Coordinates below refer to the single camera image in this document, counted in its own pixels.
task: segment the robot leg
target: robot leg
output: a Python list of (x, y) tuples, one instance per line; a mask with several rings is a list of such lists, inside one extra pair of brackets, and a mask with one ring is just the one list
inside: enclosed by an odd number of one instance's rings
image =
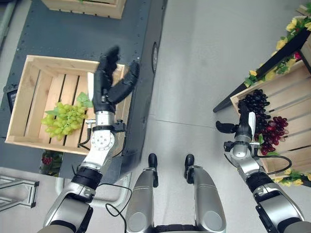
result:
[(128, 233), (150, 233), (154, 226), (153, 187), (157, 187), (157, 160), (149, 155), (149, 167), (139, 176), (126, 211)]
[(185, 178), (194, 184), (195, 213), (198, 230), (225, 233), (226, 220), (217, 188), (210, 175), (200, 166), (194, 166), (194, 156), (187, 155)]

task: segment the dark gray table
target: dark gray table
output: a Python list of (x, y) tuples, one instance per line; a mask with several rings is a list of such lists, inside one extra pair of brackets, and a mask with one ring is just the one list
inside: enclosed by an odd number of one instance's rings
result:
[[(115, 182), (141, 159), (152, 96), (152, 50), (159, 46), (167, 0), (127, 0), (121, 20), (50, 11), (40, 0), (30, 7), (8, 77), (6, 89), (19, 83), (26, 56), (43, 55), (97, 61), (113, 45), (121, 48), (120, 63), (139, 58), (140, 77), (132, 95), (127, 142), (105, 177)], [(43, 150), (5, 144), (11, 113), (4, 93), (0, 107), (0, 166), (38, 172)], [(64, 154), (60, 176), (71, 178), (71, 165), (84, 156)]]

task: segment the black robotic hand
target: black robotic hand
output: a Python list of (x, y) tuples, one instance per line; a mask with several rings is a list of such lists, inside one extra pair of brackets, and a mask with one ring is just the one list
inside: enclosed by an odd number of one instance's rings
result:
[(125, 99), (137, 83), (139, 64), (133, 61), (124, 79), (112, 86), (112, 74), (117, 68), (119, 50), (120, 48), (115, 46), (100, 58), (100, 63), (94, 74), (93, 105), (95, 112), (115, 112), (115, 105)]

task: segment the robotic hand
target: robotic hand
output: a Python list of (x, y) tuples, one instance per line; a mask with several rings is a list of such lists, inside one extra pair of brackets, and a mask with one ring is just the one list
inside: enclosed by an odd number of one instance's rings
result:
[(120, 132), (120, 122), (114, 123), (115, 105), (131, 93), (139, 76), (139, 64), (133, 62), (124, 79), (112, 86), (118, 54), (119, 47), (113, 47), (101, 57), (94, 76), (88, 74), (88, 83), (94, 83), (88, 88), (96, 115), (91, 149), (49, 210), (39, 233), (84, 233), (87, 230), (93, 213), (88, 203), (92, 202), (95, 190), (107, 172), (117, 143), (115, 133)]
[(269, 233), (311, 233), (311, 223), (280, 186), (274, 183), (258, 164), (259, 143), (252, 142), (256, 118), (241, 105), (239, 125), (216, 122), (222, 133), (235, 133), (235, 142), (225, 142), (225, 157), (238, 169), (257, 202), (259, 218)]

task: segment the artificial grapes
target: artificial grapes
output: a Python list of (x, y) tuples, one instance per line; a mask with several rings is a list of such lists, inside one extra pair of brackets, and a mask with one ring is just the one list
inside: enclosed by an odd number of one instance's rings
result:
[(47, 132), (50, 137), (55, 137), (61, 141), (65, 135), (70, 135), (74, 130), (82, 128), (86, 107), (79, 101), (75, 106), (69, 104), (56, 103), (54, 111), (48, 111), (47, 116), (41, 119), (41, 123), (47, 125)]
[(270, 115), (266, 114), (265, 107), (270, 104), (267, 101), (267, 96), (263, 93), (263, 90), (255, 90), (252, 94), (246, 95), (243, 100), (239, 101), (238, 107), (240, 108), (241, 102), (243, 101), (248, 110), (256, 114), (256, 128), (254, 138), (256, 141), (259, 139), (259, 135), (262, 134), (263, 144), (260, 146), (260, 151), (262, 155), (267, 155), (269, 152), (273, 152), (276, 149), (273, 145), (277, 146), (279, 141), (284, 142), (285, 134), (288, 134), (289, 131), (284, 127), (288, 126), (286, 118), (281, 116), (273, 117), (273, 120)]

